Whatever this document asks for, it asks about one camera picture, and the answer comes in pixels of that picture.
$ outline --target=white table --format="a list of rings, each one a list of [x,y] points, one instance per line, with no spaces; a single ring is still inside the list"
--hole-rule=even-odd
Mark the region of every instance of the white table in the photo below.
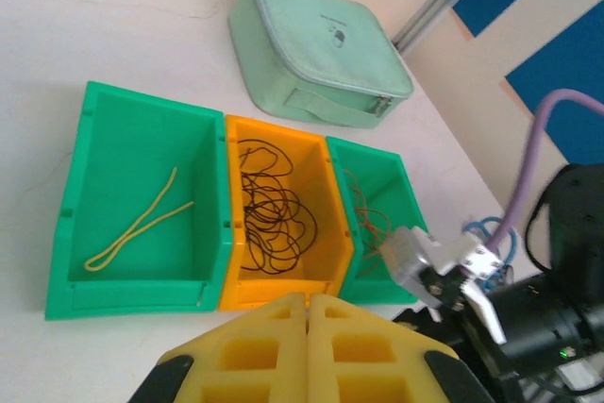
[[[159,355],[234,313],[43,320],[54,224],[89,79],[399,153],[431,232],[501,208],[421,86],[375,130],[250,101],[232,0],[0,0],[0,401],[125,402]],[[531,271],[521,258],[516,274]],[[392,316],[400,307],[374,307]]]

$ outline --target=black cable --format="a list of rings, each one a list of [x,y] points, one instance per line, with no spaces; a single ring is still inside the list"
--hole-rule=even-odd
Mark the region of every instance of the black cable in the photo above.
[[[545,186],[545,189],[541,193],[539,200],[537,200],[537,203],[535,204],[535,207],[533,208],[532,213],[530,214],[530,217],[527,222],[527,227],[525,228],[525,234],[524,234],[525,250],[527,251],[527,256],[528,256],[528,259],[530,260],[530,262],[537,269],[539,269],[542,273],[544,273],[544,275],[550,280],[550,282],[564,294],[564,296],[568,300],[570,307],[575,311],[575,313],[579,317],[581,323],[586,326],[586,330],[591,338],[590,340],[592,341],[592,343],[595,344],[598,349],[601,349],[601,345],[599,344],[597,335],[594,332],[594,330],[591,326],[591,323],[589,322],[587,317],[585,317],[585,315],[583,314],[583,311],[580,309],[579,303],[575,300],[575,298],[569,292],[566,291],[564,283],[552,273],[551,269],[547,268],[540,261],[538,261],[536,259],[536,257],[533,255],[532,251],[530,250],[530,245],[529,245],[530,231],[532,229],[532,225],[535,222],[535,220],[537,219],[539,212],[541,212],[542,207],[547,204],[547,196],[548,196],[547,190],[550,188],[550,186],[553,184],[553,182],[556,181],[557,178],[559,178],[560,176],[562,176],[563,174],[565,174],[566,172],[568,172],[570,170],[576,169],[577,167],[579,167],[579,166],[576,164],[565,165],[552,178],[552,180],[547,184],[547,186]],[[531,379],[535,384],[537,384],[542,389],[544,389],[556,396],[563,396],[563,397],[567,397],[567,398],[576,398],[579,396],[586,396],[586,395],[595,394],[596,392],[604,390],[604,380],[601,380],[600,382],[598,382],[598,384],[595,384],[586,389],[573,390],[573,389],[558,387],[541,377],[533,377]]]
[[[240,154],[243,224],[254,262],[242,269],[272,276],[286,273],[315,243],[316,219],[298,195],[283,185],[282,178],[292,174],[294,164],[281,148],[257,139],[238,144],[245,146]]]

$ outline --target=purple cable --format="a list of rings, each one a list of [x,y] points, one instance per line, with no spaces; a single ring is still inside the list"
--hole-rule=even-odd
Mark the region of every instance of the purple cable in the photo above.
[[[506,213],[504,214],[499,227],[497,227],[497,230],[495,230],[491,238],[489,238],[489,240],[485,243],[485,246],[489,250],[497,249],[499,243],[501,243],[501,240],[505,238],[510,229],[516,224],[518,217],[520,217],[520,211],[522,210],[524,201],[529,194],[530,182],[532,181],[535,168],[537,167],[539,143],[541,141],[541,136],[544,134],[545,125],[547,124],[549,115],[554,107],[556,107],[559,102],[564,100],[575,101],[585,108],[591,109],[604,117],[604,104],[600,103],[591,96],[576,90],[554,90],[543,99],[539,105],[539,108],[537,109],[537,112],[535,113],[535,120],[532,124],[532,128],[530,129],[530,134],[528,135],[525,156],[522,161],[522,167],[520,168],[520,174],[518,175],[518,179],[516,181],[516,187],[514,188],[512,198],[510,199],[510,204],[506,209]]]

